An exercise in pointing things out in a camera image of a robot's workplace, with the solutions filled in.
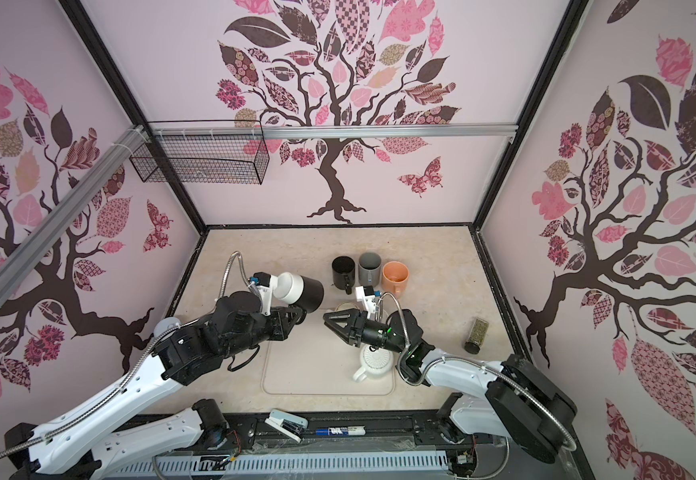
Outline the black and white mug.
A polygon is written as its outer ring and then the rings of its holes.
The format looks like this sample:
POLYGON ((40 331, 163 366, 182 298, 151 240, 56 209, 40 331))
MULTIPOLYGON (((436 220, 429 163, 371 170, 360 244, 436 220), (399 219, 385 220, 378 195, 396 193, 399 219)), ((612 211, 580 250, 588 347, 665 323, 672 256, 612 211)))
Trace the black and white mug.
POLYGON ((284 272, 276 277, 273 296, 287 305, 294 305, 307 313, 313 313, 323 302, 324 287, 318 280, 284 272))

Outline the grey mug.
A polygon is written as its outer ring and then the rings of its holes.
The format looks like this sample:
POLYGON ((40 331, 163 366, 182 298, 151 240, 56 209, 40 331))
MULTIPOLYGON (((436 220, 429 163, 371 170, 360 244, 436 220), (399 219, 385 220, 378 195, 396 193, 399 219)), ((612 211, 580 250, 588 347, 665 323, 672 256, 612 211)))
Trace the grey mug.
POLYGON ((363 287, 376 288, 381 282, 382 258, 375 252, 365 252, 358 261, 358 280, 363 287))

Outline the peach orange mug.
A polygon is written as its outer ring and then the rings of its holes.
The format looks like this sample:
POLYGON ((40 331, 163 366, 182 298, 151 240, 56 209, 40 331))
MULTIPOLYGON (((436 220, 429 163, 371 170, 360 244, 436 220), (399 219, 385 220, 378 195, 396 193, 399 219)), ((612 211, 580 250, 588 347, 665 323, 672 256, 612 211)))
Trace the peach orange mug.
POLYGON ((410 277, 408 267, 399 261, 388 261, 382 268, 381 285, 384 292, 400 298, 406 290, 410 277))

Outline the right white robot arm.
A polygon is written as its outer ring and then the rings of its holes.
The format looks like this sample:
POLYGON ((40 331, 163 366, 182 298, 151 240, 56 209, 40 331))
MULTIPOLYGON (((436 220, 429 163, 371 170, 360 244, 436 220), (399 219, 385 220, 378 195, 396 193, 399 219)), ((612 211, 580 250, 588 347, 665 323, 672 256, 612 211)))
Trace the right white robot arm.
POLYGON ((530 361, 512 354, 505 361, 471 360, 449 354, 423 339, 409 309, 385 322, 358 309, 328 312, 324 325, 344 343, 396 354, 396 371, 409 386, 448 388, 459 397, 445 409, 445 423, 461 436, 503 436, 533 458, 552 463, 564 449, 578 448, 572 433, 577 407, 530 361))

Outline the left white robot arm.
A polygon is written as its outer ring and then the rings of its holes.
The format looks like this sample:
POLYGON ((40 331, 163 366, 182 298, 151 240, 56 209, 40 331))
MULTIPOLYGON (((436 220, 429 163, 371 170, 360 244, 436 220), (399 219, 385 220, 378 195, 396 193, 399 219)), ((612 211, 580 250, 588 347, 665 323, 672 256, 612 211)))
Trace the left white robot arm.
POLYGON ((199 401, 160 421, 125 429, 141 411, 219 369, 223 362, 266 341, 283 341, 324 294, 238 291, 185 325, 169 322, 144 358, 122 379, 41 425, 22 423, 5 435, 15 479, 103 479, 168 450, 223 436, 219 407, 199 401))

